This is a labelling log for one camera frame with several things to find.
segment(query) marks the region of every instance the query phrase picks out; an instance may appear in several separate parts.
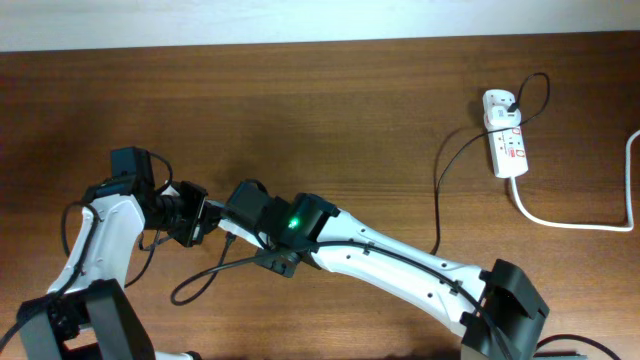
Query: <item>electrical outlet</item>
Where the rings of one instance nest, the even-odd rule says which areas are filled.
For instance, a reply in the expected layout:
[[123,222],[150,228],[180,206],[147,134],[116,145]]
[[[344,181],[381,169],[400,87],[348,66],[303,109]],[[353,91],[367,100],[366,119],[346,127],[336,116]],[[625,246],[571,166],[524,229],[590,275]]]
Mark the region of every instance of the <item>electrical outlet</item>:
[[496,177],[520,176],[529,170],[527,154],[520,124],[520,110],[509,113],[507,109],[515,98],[506,90],[489,90],[482,97],[484,122],[488,131],[506,128],[489,134],[489,146]]

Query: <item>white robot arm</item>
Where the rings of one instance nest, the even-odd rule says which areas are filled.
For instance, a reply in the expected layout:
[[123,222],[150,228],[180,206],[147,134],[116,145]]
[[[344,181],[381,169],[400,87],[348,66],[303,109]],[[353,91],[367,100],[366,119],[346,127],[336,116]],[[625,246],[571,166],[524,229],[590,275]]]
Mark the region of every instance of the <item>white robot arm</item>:
[[[48,296],[19,311],[19,319],[28,317],[20,334],[30,359],[198,359],[154,352],[124,296],[124,281],[142,230],[167,231],[191,247],[216,227],[258,246],[251,262],[280,275],[293,276],[305,261],[414,304],[463,338],[464,360],[532,357],[549,308],[516,266],[498,260],[489,272],[441,259],[372,230],[316,195],[299,194],[288,203],[255,181],[242,182],[224,205],[206,201],[206,191],[189,182],[160,193],[150,156],[136,148],[112,152],[113,177],[87,190],[83,225],[65,268]],[[73,279],[75,269],[81,271]],[[67,349],[64,341],[86,327],[98,342]]]

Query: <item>wooden table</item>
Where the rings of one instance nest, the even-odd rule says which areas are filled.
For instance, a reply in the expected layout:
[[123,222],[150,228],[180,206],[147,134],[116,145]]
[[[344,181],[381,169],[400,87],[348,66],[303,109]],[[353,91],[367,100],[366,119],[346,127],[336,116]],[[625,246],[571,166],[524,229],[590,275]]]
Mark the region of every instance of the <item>wooden table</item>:
[[[284,198],[319,194],[428,251],[434,173],[481,130],[483,92],[515,92],[534,71],[553,87],[547,111],[524,129],[523,201],[545,219],[621,224],[624,145],[640,128],[639,44],[636,32],[2,54],[0,329],[64,265],[63,206],[109,175],[111,149],[129,145],[164,155],[178,180],[212,198],[258,178]],[[543,96],[532,82],[524,114]],[[632,172],[640,212],[637,162]],[[448,174],[441,215],[440,256],[485,268],[503,258],[527,272],[551,308],[543,335],[576,333],[638,356],[638,230],[530,222],[493,176],[486,141]],[[228,271],[193,304],[172,306],[171,290],[212,266],[223,241],[215,233],[199,248],[162,246],[128,289],[158,349],[206,359],[458,356],[460,340],[417,308],[310,267],[293,279]],[[230,257],[253,251],[238,242]],[[145,258],[134,251],[131,273]],[[602,358],[574,343],[556,348]],[[3,354],[24,356],[18,338]]]

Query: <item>black cable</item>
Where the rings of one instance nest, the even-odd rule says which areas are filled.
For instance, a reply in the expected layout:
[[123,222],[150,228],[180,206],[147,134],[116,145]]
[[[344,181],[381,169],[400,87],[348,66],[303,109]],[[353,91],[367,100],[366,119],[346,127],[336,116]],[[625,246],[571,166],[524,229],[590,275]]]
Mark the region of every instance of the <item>black cable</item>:
[[614,353],[611,349],[609,349],[608,347],[600,344],[599,342],[595,341],[595,340],[591,340],[589,338],[586,338],[584,336],[580,336],[580,335],[573,335],[573,334],[558,334],[558,335],[553,335],[553,336],[549,336],[548,338],[544,339],[544,340],[540,340],[540,342],[538,342],[538,345],[536,345],[536,350],[540,349],[541,347],[549,344],[550,342],[554,342],[554,341],[558,341],[558,340],[573,340],[573,341],[579,341],[588,345],[593,346],[594,348],[602,351],[603,353],[607,354],[610,358],[612,358],[613,360],[620,360],[620,357],[618,355],[616,355],[616,353]]
[[154,245],[153,243],[151,243],[151,245],[149,246],[144,246],[143,244],[143,240],[144,240],[144,236],[142,236],[139,240],[138,240],[138,249],[140,249],[140,251],[151,251],[151,247],[155,246],[158,247],[164,243],[166,243],[167,241],[175,238],[176,236],[182,234],[184,231],[177,231],[175,232],[173,235],[167,235],[163,238],[158,239],[158,241],[156,242],[156,244]]
[[172,302],[173,302],[173,297],[175,296],[175,294],[177,294],[182,288],[184,288],[185,286],[193,283],[194,281],[210,275],[210,274],[217,274],[218,272],[222,271],[222,270],[226,270],[226,269],[231,269],[234,267],[238,267],[238,266],[242,266],[242,265],[246,265],[246,264],[251,264],[254,262],[258,262],[258,261],[263,261],[263,260],[268,260],[268,259],[273,259],[273,258],[277,258],[279,256],[285,256],[285,255],[289,255],[291,253],[304,253],[307,251],[317,251],[320,248],[324,248],[324,247],[330,247],[330,246],[350,246],[350,247],[357,247],[357,248],[361,248],[361,249],[366,249],[369,251],[374,251],[377,253],[380,253],[382,255],[388,256],[390,258],[393,258],[395,260],[404,262],[408,265],[414,266],[434,277],[436,277],[438,280],[442,281],[443,283],[447,284],[448,286],[450,286],[454,291],[458,292],[460,295],[462,295],[467,301],[469,301],[469,303],[474,307],[474,309],[480,314],[480,316],[484,319],[485,323],[487,324],[487,326],[489,327],[490,331],[491,331],[491,336],[495,339],[495,341],[498,343],[498,346],[500,347],[500,350],[502,351],[502,353],[505,355],[505,357],[508,360],[513,360],[513,356],[511,355],[511,352],[509,351],[509,348],[504,340],[504,338],[502,337],[501,333],[498,330],[497,325],[495,324],[495,322],[493,322],[493,319],[491,319],[491,317],[485,312],[485,310],[482,308],[482,305],[471,295],[469,294],[464,288],[461,287],[461,285],[458,282],[455,282],[451,279],[449,279],[448,277],[440,274],[439,272],[437,272],[436,270],[425,266],[413,259],[410,259],[406,256],[394,253],[392,251],[389,250],[385,250],[379,247],[376,247],[374,245],[370,245],[370,244],[364,244],[364,243],[359,243],[359,242],[354,242],[354,241],[326,241],[326,242],[321,242],[321,243],[315,243],[303,248],[299,248],[299,249],[283,249],[283,250],[278,250],[278,251],[272,251],[269,252],[268,254],[264,254],[264,255],[258,255],[258,256],[253,256],[250,258],[245,258],[245,259],[241,259],[241,260],[237,260],[237,261],[233,261],[227,264],[223,264],[222,262],[216,266],[216,267],[212,267],[209,268],[207,270],[203,270],[193,276],[191,276],[190,278],[186,279],[185,281],[183,281],[182,283],[180,283],[180,285],[178,285],[173,292],[171,293],[172,296]]
[[128,288],[129,286],[135,284],[138,280],[140,280],[140,278],[142,277],[142,275],[144,275],[145,271],[147,271],[147,268],[149,267],[149,264],[151,264],[151,259],[153,259],[153,253],[156,251],[156,246],[158,246],[158,238],[160,237],[160,230],[156,231],[156,236],[153,238],[153,243],[151,243],[151,248],[149,250],[149,256],[147,257],[147,261],[144,263],[144,266],[142,267],[142,270],[140,270],[140,273],[138,275],[136,275],[136,277],[133,278],[133,280],[129,281],[128,283],[126,283],[124,285],[124,288]]
[[[222,255],[220,255],[218,266],[221,266],[224,263],[224,259],[227,257],[227,252],[229,251],[229,248],[231,247],[231,244],[235,239],[236,239],[235,235],[233,235],[232,233],[227,233],[226,243],[224,245],[224,249],[222,249]],[[213,280],[215,280],[217,275],[218,275],[217,271],[212,273],[209,280],[207,280],[207,282],[200,288],[200,290],[198,290],[195,294],[191,295],[189,298],[185,300],[177,300],[176,296],[178,295],[180,290],[182,290],[185,286],[189,285],[190,283],[187,283],[184,286],[181,286],[182,284],[178,285],[178,287],[176,287],[171,292],[171,303],[175,306],[183,306],[191,303],[192,301],[197,299],[200,295],[202,295],[202,293],[204,293],[207,290],[207,288],[209,288],[209,285],[211,285],[211,283],[213,282]]]
[[[516,97],[516,101],[514,102],[514,104],[518,104],[515,109],[517,110],[520,107],[520,100],[522,98],[522,92],[524,90],[525,85],[529,82],[529,80],[533,79],[534,77],[538,77],[538,76],[542,76],[547,84],[547,95],[544,99],[544,103],[542,103],[542,106],[540,107],[540,110],[538,110],[537,113],[535,113],[533,116],[527,118],[526,120],[520,122],[520,125],[518,126],[523,126],[526,123],[528,123],[529,121],[537,118],[538,116],[540,116],[540,114],[542,114],[544,112],[544,110],[547,108],[547,105],[549,104],[549,99],[551,98],[551,80],[549,79],[549,75],[547,75],[546,73],[543,72],[537,72],[537,73],[533,73],[529,76],[527,76],[526,79],[524,79],[524,81],[522,82],[522,84],[520,85],[520,90],[518,91],[518,96]],[[453,158],[451,159],[451,161],[449,161],[449,164],[447,164],[447,166],[444,168],[444,171],[442,171],[442,174],[440,174],[440,177],[438,178],[438,182],[436,183],[436,187],[434,189],[434,193],[435,193],[435,201],[434,201],[434,206],[435,206],[435,216],[436,216],[436,242],[433,245],[433,248],[431,249],[430,254],[431,255],[435,255],[438,252],[438,248],[440,248],[440,239],[441,239],[441,229],[440,229],[440,185],[442,183],[442,179],[444,178],[444,176],[447,174],[447,171],[449,171],[449,168],[451,168],[451,165],[453,165],[453,163],[456,161],[456,159],[458,158],[458,156],[460,156],[460,154],[462,154],[462,152],[468,148],[471,144],[473,144],[476,140],[485,137],[489,134],[493,134],[496,132],[502,132],[505,130],[510,130],[510,129],[514,129],[514,128],[504,128],[504,129],[499,129],[499,130],[492,130],[492,131],[485,131],[482,132],[476,136],[474,136],[471,140],[467,141],[466,144],[464,144],[460,150],[458,150],[458,152],[453,156]]]
[[158,189],[154,191],[156,195],[160,195],[162,194],[163,191],[167,190],[169,186],[171,186],[171,182],[173,181],[173,168],[171,167],[171,164],[169,163],[169,161],[167,161],[167,159],[163,158],[162,156],[152,152],[149,152],[149,155],[151,157],[154,157],[162,161],[162,163],[164,163],[165,166],[167,167],[167,171],[169,171],[169,180],[167,180],[167,182],[164,183],[164,185],[160,186]]
[[[16,323],[13,326],[11,326],[11,328],[9,328],[9,330],[0,339],[0,353],[2,352],[2,350],[4,350],[5,346],[7,346],[11,338],[15,334],[17,334],[18,331],[20,331],[20,329],[26,323],[28,323],[29,320],[31,320],[31,318],[33,318],[40,311],[48,308],[49,305],[51,305],[52,303],[60,299],[60,297],[62,297],[62,295],[64,295],[64,293],[67,290],[69,290],[69,288],[73,285],[73,283],[78,279],[78,277],[82,273],[82,266],[84,265],[84,261],[87,257],[87,253],[89,252],[89,247],[91,245],[91,240],[93,239],[93,235],[95,234],[96,229],[98,228],[98,223],[100,222],[100,215],[98,214],[98,211],[96,211],[96,209],[90,204],[87,204],[81,201],[75,201],[67,205],[67,207],[65,207],[64,211],[62,212],[63,217],[66,217],[69,214],[69,210],[71,210],[71,208],[75,206],[83,206],[89,209],[89,211],[91,211],[91,213],[93,214],[93,221],[91,223],[91,228],[89,229],[89,233],[87,234],[87,238],[84,242],[84,246],[82,247],[82,252],[80,252],[78,262],[76,262],[76,264],[74,265],[73,272],[71,273],[69,280],[67,280],[67,282],[64,285],[62,285],[60,289],[58,289],[55,293],[53,293],[53,295],[49,297],[48,301],[41,303],[40,306],[38,307],[32,308],[29,313],[27,313],[26,315],[23,315],[20,319],[18,319],[18,321],[16,321]],[[63,220],[62,224],[63,225],[66,224],[66,219]],[[65,239],[64,244],[66,244],[66,229],[64,226],[61,227],[60,233],[62,235],[62,238]]]

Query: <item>power strip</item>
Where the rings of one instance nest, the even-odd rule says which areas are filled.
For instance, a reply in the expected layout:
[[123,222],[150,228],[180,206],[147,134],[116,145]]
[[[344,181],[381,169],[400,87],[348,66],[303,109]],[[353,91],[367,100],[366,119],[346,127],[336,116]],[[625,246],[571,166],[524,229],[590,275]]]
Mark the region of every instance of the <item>power strip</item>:
[[511,191],[516,206],[522,214],[529,220],[540,225],[580,230],[604,230],[628,232],[632,231],[633,209],[631,208],[631,144],[640,137],[640,130],[636,131],[627,140],[625,149],[625,203],[627,208],[627,223],[622,226],[596,225],[596,224],[565,224],[546,221],[530,214],[522,204],[516,177],[529,170],[527,154],[524,150],[524,139],[522,129],[519,126],[522,120],[520,110],[515,109],[509,112],[509,107],[515,102],[512,93],[506,90],[493,89],[484,93],[482,104],[484,105],[484,125],[489,132],[489,146],[491,147],[491,158],[493,159],[493,172],[496,177],[508,178],[511,182]]
[[518,126],[522,115],[520,110],[508,111],[514,102],[515,97],[506,90],[493,89],[482,96],[484,124],[487,130],[506,128],[504,131],[488,135],[493,172],[496,177],[503,179],[520,176],[529,170],[522,129]]

